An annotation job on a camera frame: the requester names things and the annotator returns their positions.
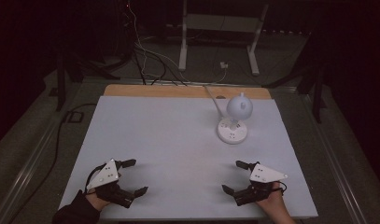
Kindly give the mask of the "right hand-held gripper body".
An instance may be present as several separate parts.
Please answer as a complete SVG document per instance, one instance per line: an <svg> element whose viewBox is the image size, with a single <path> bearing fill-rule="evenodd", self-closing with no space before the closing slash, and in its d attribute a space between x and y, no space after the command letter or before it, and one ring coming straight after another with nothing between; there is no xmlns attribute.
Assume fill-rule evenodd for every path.
<svg viewBox="0 0 380 224"><path fill-rule="evenodd" d="M281 172L257 163L254 170L250 171L250 185L246 189L236 191L233 198L238 206L267 199L270 193L274 191L273 183L279 182L281 184L282 180L287 177ZM287 186L283 184L280 189L283 193Z"/></svg>

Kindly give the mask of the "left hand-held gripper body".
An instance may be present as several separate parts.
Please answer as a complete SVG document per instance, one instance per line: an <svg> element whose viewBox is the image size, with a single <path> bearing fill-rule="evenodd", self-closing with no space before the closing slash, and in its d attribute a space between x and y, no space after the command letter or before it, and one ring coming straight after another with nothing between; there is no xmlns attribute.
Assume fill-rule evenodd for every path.
<svg viewBox="0 0 380 224"><path fill-rule="evenodd" d="M91 171L86 182L86 192L95 189L100 199L129 208L134 195L121 189L118 184L120 163L121 161L111 159Z"/></svg>

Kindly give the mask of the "person's left hand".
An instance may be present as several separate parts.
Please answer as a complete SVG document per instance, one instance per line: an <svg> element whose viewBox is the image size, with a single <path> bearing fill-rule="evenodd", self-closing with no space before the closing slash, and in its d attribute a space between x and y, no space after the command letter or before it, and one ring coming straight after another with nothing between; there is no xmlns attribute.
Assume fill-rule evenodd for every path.
<svg viewBox="0 0 380 224"><path fill-rule="evenodd" d="M90 189L85 194L85 198L99 212L101 212L105 207L110 205L110 202L102 200L98 197L95 189Z"/></svg>

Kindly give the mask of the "person's right hand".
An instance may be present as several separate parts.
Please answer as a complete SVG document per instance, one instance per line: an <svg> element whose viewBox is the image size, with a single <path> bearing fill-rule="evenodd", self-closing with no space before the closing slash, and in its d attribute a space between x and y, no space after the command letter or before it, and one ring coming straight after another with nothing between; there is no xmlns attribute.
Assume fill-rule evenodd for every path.
<svg viewBox="0 0 380 224"><path fill-rule="evenodd" d="M280 189L280 183L273 183L273 192L270 193L267 199L257 202L257 205L267 214L283 213L287 211L283 200L283 193Z"/></svg>

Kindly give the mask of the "white desk lamp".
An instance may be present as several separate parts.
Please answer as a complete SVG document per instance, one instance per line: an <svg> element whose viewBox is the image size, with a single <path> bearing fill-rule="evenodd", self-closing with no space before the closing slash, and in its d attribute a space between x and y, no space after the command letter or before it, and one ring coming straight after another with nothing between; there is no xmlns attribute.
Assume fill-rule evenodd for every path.
<svg viewBox="0 0 380 224"><path fill-rule="evenodd" d="M233 97L226 106L227 117L217 126L221 141L231 145L242 143L247 137L247 126L244 124L253 113L253 104L243 92Z"/></svg>

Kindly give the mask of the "white table cover sheet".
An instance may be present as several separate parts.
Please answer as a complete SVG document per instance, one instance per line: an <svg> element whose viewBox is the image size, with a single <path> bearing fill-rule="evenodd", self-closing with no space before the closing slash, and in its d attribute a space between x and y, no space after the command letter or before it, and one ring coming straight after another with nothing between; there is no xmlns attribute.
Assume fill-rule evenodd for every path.
<svg viewBox="0 0 380 224"><path fill-rule="evenodd" d="M263 216L254 203L238 206L222 185L244 189L249 172L236 161L259 162L286 174L284 199L293 217L317 210L285 125L273 100L254 101L246 140L223 143L217 135L217 109L223 100L204 98L100 98L63 194L68 204L84 188L96 166L135 159L121 170L125 190L148 187L130 208L110 205L109 220L228 220Z"/></svg>

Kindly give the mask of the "black tripod stand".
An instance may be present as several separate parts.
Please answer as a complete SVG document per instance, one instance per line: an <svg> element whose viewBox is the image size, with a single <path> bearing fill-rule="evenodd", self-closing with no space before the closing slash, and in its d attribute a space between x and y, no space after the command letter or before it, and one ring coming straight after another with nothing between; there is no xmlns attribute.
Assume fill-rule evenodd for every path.
<svg viewBox="0 0 380 224"><path fill-rule="evenodd" d="M279 78L274 82L263 84L262 87L266 89L274 89L292 79L301 77L302 79L296 87L296 90L299 94L308 94L310 91L313 91L312 115L317 123L320 123L320 109L323 105L322 86L325 68L326 64L324 63L306 65L305 67L291 72L289 75Z"/></svg>
<svg viewBox="0 0 380 224"><path fill-rule="evenodd" d="M98 76L104 77L106 79L118 80L118 77L114 77L113 75L107 73L104 69L97 67L95 64L87 61L83 57L80 57L75 52L58 52L57 53L57 87L54 88L50 94L52 96L57 97L57 106L56 110L61 111L65 101L66 101L66 75L67 68L69 67L69 63L72 63L76 67L85 66L88 69L91 69Z"/></svg>

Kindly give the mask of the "white metal stand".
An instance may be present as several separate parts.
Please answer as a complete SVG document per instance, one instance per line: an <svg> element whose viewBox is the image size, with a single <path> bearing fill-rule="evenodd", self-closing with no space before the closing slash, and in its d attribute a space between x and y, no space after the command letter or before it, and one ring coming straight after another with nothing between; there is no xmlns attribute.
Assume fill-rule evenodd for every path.
<svg viewBox="0 0 380 224"><path fill-rule="evenodd" d="M188 0L183 0L182 35L180 53L178 58L178 70L180 72L186 70L188 53L187 32L189 29L240 32L251 33L254 35L252 42L246 46L246 53L250 65L251 74L253 76L258 76L260 74L260 69L258 66L255 50L260 39L260 33L262 31L262 27L268 9L269 5L264 4L262 6L260 15L257 18L193 14L188 12Z"/></svg>

